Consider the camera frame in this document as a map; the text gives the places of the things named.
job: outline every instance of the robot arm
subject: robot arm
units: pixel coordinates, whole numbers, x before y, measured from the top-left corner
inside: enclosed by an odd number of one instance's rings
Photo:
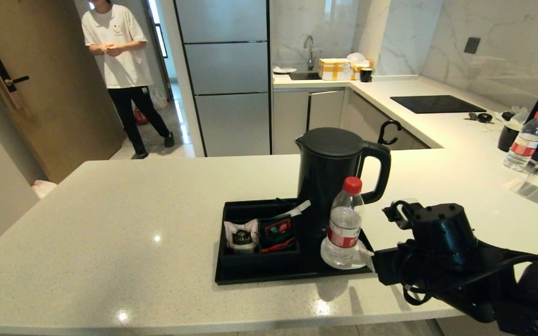
[[[538,335],[538,255],[481,242],[458,204],[423,208],[416,200],[400,200],[383,212],[402,230],[412,230],[414,239],[375,252],[381,283],[401,283],[409,304],[434,297],[479,322],[497,320],[504,332]],[[516,282],[514,265],[521,262],[532,264]]]

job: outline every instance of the faucet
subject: faucet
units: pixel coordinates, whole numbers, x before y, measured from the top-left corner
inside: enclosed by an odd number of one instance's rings
[[[311,35],[307,36],[307,39],[304,41],[304,48],[305,49],[307,48],[308,40],[310,40],[310,58],[308,59],[308,70],[312,71],[312,69],[314,68],[314,59],[312,57],[312,52],[313,52],[313,49],[314,49],[314,40],[312,40]]]

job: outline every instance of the red bag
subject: red bag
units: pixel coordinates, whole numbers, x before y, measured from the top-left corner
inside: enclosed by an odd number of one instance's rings
[[[142,112],[138,108],[134,109],[134,119],[136,119],[136,124],[139,126],[146,125],[149,123],[149,119],[147,119],[147,117],[145,117],[145,115],[142,114]]]

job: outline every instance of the person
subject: person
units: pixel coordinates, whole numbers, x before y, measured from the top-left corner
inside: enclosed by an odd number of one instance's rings
[[[136,152],[132,159],[145,159],[147,149],[136,127],[132,102],[160,136],[165,147],[175,143],[162,117],[156,112],[148,85],[152,85],[144,47],[147,38],[134,15],[111,0],[88,0],[94,9],[82,17],[84,43],[95,57],[103,58],[107,91]]]

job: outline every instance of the white t-shirt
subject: white t-shirt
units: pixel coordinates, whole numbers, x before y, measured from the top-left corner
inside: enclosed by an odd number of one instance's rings
[[[104,14],[94,9],[88,11],[83,15],[82,26],[87,46],[147,40],[130,9],[120,5],[113,5]],[[117,57],[104,54],[95,58],[109,89],[153,84],[144,49],[124,51]]]

